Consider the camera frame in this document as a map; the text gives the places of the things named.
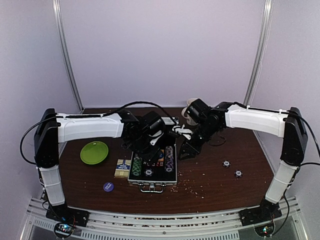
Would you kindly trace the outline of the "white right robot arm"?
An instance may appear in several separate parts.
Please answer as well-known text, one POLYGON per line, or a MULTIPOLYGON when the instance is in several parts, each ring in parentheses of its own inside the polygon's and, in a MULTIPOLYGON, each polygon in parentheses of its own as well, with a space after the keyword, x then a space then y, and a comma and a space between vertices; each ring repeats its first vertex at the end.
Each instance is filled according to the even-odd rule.
POLYGON ((182 127, 178 130, 185 138, 178 154, 180 160, 199 155, 204 143, 224 128, 253 130, 283 139, 278 170, 256 210, 259 220, 268 220, 276 212, 276 205, 292 184, 298 169, 304 165, 308 133, 313 131, 300 110, 296 107, 289 110, 261 109, 225 101, 211 107, 198 98, 186 108, 186 112, 196 123, 196 129, 191 131, 182 127))

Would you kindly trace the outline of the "purple round button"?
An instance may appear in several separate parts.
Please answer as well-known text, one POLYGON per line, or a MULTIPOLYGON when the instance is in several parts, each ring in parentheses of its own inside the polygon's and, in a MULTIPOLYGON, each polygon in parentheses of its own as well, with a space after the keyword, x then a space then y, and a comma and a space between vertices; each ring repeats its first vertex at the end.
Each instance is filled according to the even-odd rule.
POLYGON ((114 184, 112 182, 106 182, 103 185, 103 190, 107 193, 112 192, 114 190, 114 184))

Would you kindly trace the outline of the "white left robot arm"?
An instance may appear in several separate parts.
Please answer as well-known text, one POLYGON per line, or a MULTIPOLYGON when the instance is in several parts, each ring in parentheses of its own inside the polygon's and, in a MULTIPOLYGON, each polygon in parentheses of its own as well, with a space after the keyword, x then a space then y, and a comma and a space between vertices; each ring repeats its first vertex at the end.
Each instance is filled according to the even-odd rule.
POLYGON ((125 107, 100 114, 65 114, 48 108, 30 130, 35 131, 33 164, 42 178, 53 215, 61 222, 72 218, 60 177, 60 144, 82 139, 120 138, 125 149, 145 161, 154 162, 160 153, 156 142, 165 129, 162 117, 155 111, 136 116, 125 107))

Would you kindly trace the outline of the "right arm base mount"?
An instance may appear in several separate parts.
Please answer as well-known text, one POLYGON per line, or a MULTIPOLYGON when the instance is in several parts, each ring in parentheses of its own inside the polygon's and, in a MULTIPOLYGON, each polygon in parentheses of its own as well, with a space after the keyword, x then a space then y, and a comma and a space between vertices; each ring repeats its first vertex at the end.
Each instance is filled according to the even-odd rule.
POLYGON ((278 207, 272 210, 260 206, 243 209, 238 214, 242 226, 255 225, 262 222, 271 221, 272 218, 279 218, 282 216, 282 212, 278 207))

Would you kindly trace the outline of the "aluminium poker case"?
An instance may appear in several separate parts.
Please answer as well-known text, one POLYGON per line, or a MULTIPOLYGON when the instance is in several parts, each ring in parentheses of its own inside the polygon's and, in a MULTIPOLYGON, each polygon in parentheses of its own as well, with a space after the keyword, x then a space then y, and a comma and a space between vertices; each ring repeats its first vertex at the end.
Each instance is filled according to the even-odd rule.
POLYGON ((165 126, 166 126, 166 133, 164 133, 156 142, 156 146, 160 148, 160 150, 164 150, 164 165, 163 167, 150 167, 145 166, 144 162, 147 163, 157 163, 157 160, 153 160, 152 162, 143 160, 142 158, 142 168, 141 168, 141 174, 140 176, 134 176, 132 174, 132 166, 134 157, 138 156, 136 153, 131 154, 131 165, 130 165, 130 172, 129 176, 127 178, 127 181, 131 185, 137 185, 139 187, 139 190, 142 193, 157 193, 161 194, 164 192, 166 186, 176 186, 178 183, 178 171, 177 171, 177 144, 176 144, 176 138, 174 136, 174 132, 172 131, 172 128, 174 126, 174 123, 169 117, 163 117, 162 118, 165 126), (172 146, 174 149, 174 165, 173 165, 173 171, 172 172, 166 172, 165 170, 165 148, 166 146, 172 146), (152 176, 145 176, 145 170, 151 169, 153 171, 152 176))

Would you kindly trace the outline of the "blue Texas Hold'em card box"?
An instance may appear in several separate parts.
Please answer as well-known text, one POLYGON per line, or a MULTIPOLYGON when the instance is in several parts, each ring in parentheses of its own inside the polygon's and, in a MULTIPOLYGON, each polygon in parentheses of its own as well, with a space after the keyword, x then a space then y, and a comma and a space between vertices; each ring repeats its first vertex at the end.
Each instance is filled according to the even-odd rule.
POLYGON ((116 163, 114 177, 127 179, 130 173, 131 162, 131 159, 118 159, 116 163))

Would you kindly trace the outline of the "purple poker chip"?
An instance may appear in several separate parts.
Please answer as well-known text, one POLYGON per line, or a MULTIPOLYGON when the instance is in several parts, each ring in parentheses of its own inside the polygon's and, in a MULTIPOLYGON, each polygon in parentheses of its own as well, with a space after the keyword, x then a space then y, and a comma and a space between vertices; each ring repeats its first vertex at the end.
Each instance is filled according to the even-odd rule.
POLYGON ((236 178, 241 178, 241 177, 243 176, 243 172, 242 172, 241 170, 236 170, 236 171, 234 172, 234 176, 235 176, 236 178))
POLYGON ((229 161, 225 160, 222 162, 222 166, 225 168, 229 168, 231 166, 231 163, 229 161))
POLYGON ((145 174, 145 176, 152 176, 153 175, 153 170, 152 169, 146 169, 144 174, 145 174))
POLYGON ((170 173, 170 172, 173 171, 173 168, 172 168, 172 167, 167 167, 167 168, 165 169, 165 171, 168 172, 168 173, 170 173))

